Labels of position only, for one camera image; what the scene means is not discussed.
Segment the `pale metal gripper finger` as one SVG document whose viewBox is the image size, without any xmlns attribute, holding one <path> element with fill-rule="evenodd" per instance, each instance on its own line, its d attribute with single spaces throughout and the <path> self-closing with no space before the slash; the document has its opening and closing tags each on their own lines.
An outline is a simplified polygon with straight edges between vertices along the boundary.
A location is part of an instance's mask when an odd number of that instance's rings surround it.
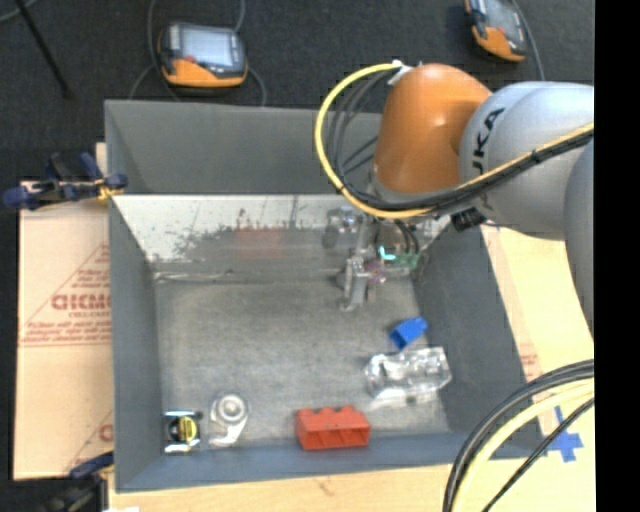
<svg viewBox="0 0 640 512">
<path fill-rule="evenodd" d="M 367 273 L 365 299 L 367 302 L 374 302 L 378 286 L 386 282 L 385 265 L 382 262 L 368 262 L 365 265 L 365 270 Z"/>
<path fill-rule="evenodd" d="M 344 271 L 344 298 L 341 309 L 351 312 L 360 307 L 367 290 L 367 271 L 360 259 L 349 259 Z"/>
</svg>

